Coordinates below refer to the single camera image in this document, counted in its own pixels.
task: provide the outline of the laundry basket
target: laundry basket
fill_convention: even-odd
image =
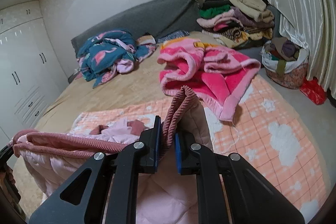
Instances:
[[[299,89],[307,74],[308,51],[304,48],[300,49],[297,61],[286,62],[285,73],[280,76],[276,73],[278,61],[272,60],[270,54],[265,52],[265,45],[261,50],[261,55],[267,76],[281,86]]]

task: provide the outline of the floor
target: floor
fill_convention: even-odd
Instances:
[[[259,74],[266,79],[300,114],[301,119],[315,138],[327,165],[331,187],[336,183],[336,108],[327,99],[322,105],[315,105],[299,90],[284,88],[266,75],[265,69]]]

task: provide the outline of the white wardrobe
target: white wardrobe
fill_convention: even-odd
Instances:
[[[0,148],[34,128],[68,85],[38,1],[0,11]]]

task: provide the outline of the pink flamingo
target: pink flamingo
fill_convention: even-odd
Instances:
[[[104,59],[106,53],[114,52],[116,49],[117,49],[117,48],[112,48],[112,50],[110,50],[110,51],[107,51],[107,50],[99,51],[99,52],[92,58],[92,60],[93,60],[93,59],[96,60],[96,65],[98,65],[98,64],[101,62],[101,60]]]

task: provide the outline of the white curtain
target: white curtain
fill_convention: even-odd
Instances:
[[[280,34],[310,50],[307,79],[336,98],[336,0],[268,1],[282,13]]]

